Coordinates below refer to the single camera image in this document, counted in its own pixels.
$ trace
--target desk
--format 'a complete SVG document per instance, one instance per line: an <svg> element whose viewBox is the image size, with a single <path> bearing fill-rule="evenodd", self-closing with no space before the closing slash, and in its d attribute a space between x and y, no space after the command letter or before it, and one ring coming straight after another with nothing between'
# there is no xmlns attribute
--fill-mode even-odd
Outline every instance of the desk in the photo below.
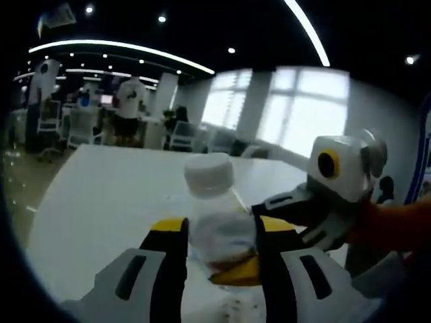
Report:
<svg viewBox="0 0 431 323"><path fill-rule="evenodd" d="M79 299L94 275L127 248L138 248L150 225L192 211L183 167L191 154L81 145L55 176L33 222L26 254L55 300ZM292 190L306 174L280 161L233 158L236 190L247 205ZM187 264L183 313L229 293Z"/></svg>

